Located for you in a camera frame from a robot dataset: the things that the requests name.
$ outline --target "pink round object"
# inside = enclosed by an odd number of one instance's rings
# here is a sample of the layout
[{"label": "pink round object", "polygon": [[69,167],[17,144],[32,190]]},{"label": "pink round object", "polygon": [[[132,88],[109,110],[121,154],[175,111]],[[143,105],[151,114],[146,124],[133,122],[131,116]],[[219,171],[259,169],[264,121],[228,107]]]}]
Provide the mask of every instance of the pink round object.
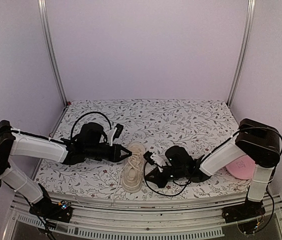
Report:
[{"label": "pink round object", "polygon": [[226,170],[235,178],[249,180],[253,177],[256,163],[248,155],[244,155],[225,167]]}]

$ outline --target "perforated metal strip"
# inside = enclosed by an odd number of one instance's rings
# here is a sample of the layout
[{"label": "perforated metal strip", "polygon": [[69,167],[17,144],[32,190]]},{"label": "perforated metal strip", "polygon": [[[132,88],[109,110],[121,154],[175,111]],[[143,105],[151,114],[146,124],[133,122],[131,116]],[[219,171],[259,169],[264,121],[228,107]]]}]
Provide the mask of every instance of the perforated metal strip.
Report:
[{"label": "perforated metal strip", "polygon": [[[43,224],[35,216],[19,213],[17,220],[37,228],[44,228]],[[55,230],[55,232],[89,240],[204,240],[224,236],[221,227],[173,233],[117,233],[67,226],[67,231]]]}]

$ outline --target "floral patterned surface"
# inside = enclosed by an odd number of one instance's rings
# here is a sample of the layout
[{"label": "floral patterned surface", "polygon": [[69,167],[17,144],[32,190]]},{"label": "floral patterned surface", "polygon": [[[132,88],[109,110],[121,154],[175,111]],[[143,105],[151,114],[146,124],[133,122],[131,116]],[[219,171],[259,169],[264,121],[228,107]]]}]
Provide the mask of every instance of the floral patterned surface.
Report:
[{"label": "floral patterned surface", "polygon": [[[66,112],[55,134],[55,139],[69,138],[71,127],[82,114],[98,111],[106,114],[112,125],[122,124],[124,130],[115,143],[127,147],[132,142],[142,143],[146,150],[156,152],[165,159],[165,151],[173,146],[184,147],[193,158],[198,158],[226,140],[238,125],[223,101],[217,100],[91,100],[74,101]],[[106,120],[98,114],[83,118],[74,133],[84,123],[96,122],[109,130]],[[81,197],[110,199],[118,184],[119,172],[125,160],[119,163],[87,160],[76,165],[62,165],[43,160],[36,174],[36,181],[48,191]],[[239,180],[221,169],[209,180],[192,183],[179,199],[207,198],[245,192],[250,181]],[[171,195],[178,193],[180,186],[169,182],[163,189],[150,186],[159,192]],[[141,191],[127,193],[120,185],[115,199],[160,200],[168,197],[149,190],[143,183]]]}]

